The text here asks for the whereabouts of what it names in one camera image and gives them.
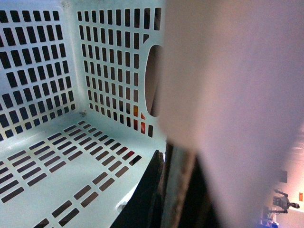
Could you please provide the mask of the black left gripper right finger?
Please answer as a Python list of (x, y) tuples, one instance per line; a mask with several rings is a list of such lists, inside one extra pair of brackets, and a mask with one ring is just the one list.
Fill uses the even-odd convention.
[(219, 228), (196, 152), (167, 142), (162, 228)]

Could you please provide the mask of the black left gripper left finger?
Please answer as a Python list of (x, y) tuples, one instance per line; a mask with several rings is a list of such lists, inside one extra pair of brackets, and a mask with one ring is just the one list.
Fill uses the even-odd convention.
[(163, 211), (163, 153), (156, 150), (113, 228), (159, 228)]

